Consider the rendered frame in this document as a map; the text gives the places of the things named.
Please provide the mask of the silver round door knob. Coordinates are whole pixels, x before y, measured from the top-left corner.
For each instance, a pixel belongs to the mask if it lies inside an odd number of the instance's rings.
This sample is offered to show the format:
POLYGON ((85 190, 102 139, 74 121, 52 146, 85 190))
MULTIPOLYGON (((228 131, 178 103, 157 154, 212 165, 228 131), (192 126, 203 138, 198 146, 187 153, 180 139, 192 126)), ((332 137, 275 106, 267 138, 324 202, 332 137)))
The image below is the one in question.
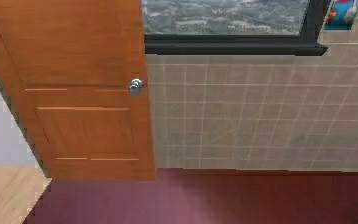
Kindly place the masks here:
POLYGON ((129 92, 133 95, 137 95, 144 88, 143 82, 138 78, 133 78, 129 85, 129 92))

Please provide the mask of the black framed window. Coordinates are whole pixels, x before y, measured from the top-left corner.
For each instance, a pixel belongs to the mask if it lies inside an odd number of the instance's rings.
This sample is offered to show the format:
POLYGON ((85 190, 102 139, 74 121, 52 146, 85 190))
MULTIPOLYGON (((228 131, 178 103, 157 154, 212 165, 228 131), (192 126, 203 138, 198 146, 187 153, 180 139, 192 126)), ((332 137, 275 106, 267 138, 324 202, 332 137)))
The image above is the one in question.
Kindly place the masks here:
POLYGON ((330 0, 141 0, 146 52, 322 56, 330 0))

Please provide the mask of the brown wooden room door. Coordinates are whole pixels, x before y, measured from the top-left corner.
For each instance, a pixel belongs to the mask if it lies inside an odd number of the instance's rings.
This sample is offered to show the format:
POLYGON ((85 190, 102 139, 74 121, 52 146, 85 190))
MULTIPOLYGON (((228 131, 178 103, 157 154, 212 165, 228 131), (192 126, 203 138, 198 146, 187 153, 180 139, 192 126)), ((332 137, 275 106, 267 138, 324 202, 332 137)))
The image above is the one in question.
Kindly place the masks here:
POLYGON ((140 0, 0 0, 0 79, 51 178, 155 179, 140 0))

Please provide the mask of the colourful framed wall picture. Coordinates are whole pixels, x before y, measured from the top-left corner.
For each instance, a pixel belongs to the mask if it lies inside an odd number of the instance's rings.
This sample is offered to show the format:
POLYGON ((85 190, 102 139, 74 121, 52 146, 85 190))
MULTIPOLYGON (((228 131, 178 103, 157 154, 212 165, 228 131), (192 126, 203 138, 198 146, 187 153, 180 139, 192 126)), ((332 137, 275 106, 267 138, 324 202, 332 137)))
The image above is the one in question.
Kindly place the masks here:
POLYGON ((358 0, 333 0, 325 30, 349 31, 358 15, 358 0))

